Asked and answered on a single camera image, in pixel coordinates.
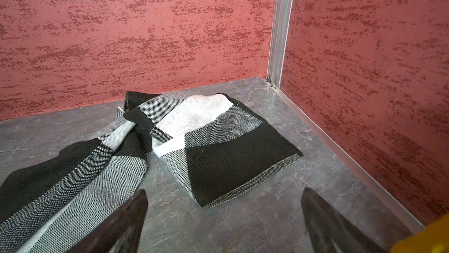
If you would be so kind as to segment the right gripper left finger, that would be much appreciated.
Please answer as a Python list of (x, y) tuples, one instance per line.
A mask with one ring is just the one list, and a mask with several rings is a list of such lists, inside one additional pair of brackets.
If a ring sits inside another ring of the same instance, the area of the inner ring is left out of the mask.
[(148, 209), (146, 192), (139, 189), (69, 253), (135, 253)]

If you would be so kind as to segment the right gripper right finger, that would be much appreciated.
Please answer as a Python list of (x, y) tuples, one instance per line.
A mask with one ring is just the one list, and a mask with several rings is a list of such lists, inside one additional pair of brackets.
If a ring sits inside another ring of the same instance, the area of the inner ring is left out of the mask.
[(384, 253), (386, 250), (362, 233), (313, 189), (304, 189), (301, 206), (306, 229), (316, 253)]

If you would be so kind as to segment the black white checkered scarf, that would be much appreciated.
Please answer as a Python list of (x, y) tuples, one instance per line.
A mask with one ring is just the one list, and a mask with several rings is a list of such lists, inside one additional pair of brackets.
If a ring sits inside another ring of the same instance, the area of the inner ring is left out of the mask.
[(146, 156), (201, 207), (233, 200), (302, 152), (224, 94), (128, 92), (114, 121), (1, 185), (1, 251), (68, 253), (139, 190)]

